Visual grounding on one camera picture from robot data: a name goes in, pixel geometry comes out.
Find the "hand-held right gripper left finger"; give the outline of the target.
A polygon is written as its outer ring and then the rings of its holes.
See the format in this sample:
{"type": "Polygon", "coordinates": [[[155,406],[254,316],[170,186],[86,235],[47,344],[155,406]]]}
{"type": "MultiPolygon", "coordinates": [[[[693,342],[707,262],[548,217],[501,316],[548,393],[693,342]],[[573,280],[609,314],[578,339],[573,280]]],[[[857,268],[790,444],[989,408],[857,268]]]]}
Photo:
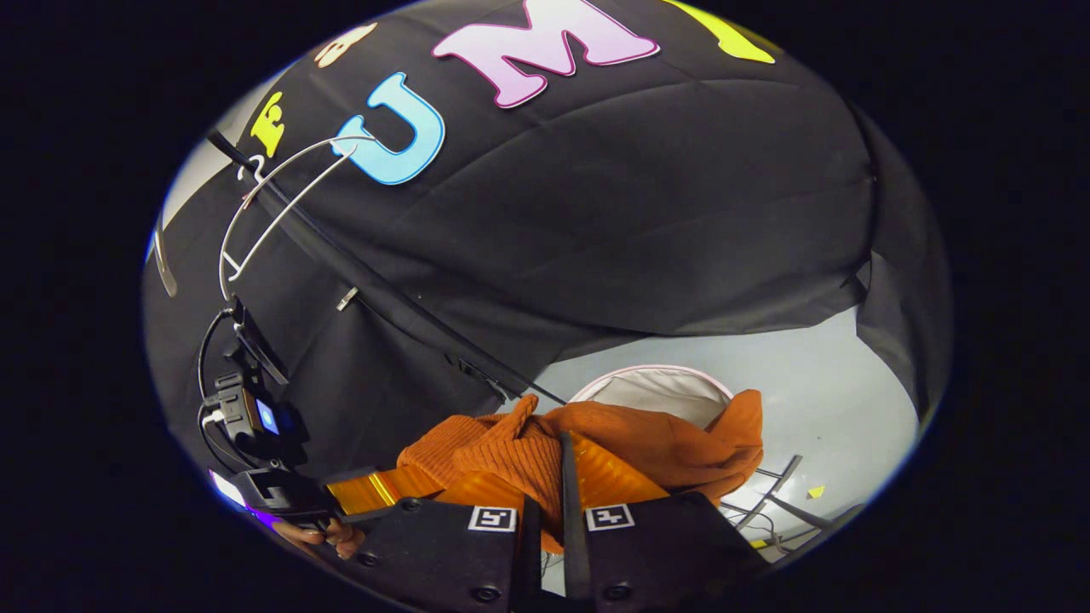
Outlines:
{"type": "Polygon", "coordinates": [[[408,612],[514,612],[540,591],[536,506],[405,497],[366,522],[343,573],[408,612]]]}

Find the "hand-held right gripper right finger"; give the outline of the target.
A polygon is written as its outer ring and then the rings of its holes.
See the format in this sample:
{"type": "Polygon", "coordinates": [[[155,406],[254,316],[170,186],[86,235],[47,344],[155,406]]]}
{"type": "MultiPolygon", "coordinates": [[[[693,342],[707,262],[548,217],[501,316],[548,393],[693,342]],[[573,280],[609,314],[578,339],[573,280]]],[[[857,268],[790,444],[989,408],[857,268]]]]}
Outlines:
{"type": "Polygon", "coordinates": [[[576,434],[564,433],[565,590],[582,612],[724,612],[768,562],[701,493],[584,506],[576,434]]]}

